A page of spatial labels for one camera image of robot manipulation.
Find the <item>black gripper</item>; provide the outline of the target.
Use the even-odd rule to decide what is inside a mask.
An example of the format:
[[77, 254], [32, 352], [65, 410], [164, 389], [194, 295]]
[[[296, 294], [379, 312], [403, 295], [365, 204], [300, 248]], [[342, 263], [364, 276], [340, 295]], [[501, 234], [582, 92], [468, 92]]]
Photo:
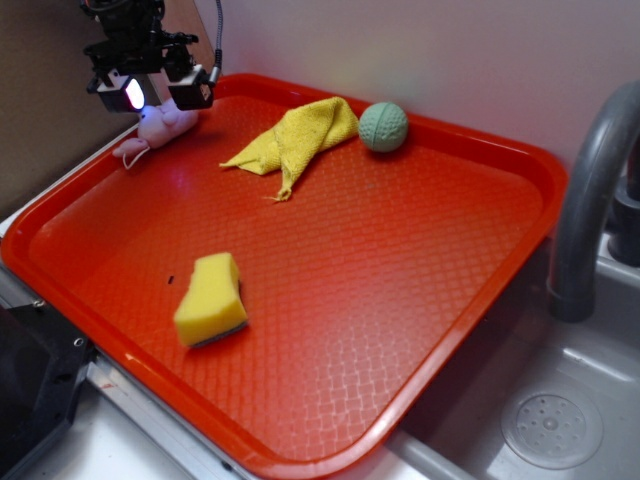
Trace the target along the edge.
[[181, 111], [212, 106], [209, 74], [188, 46], [198, 37], [163, 29], [163, 1], [82, 1], [81, 10], [97, 21], [106, 39], [84, 48], [95, 77], [87, 85], [110, 113], [138, 113], [145, 106], [140, 82], [130, 75], [165, 72], [168, 89]]

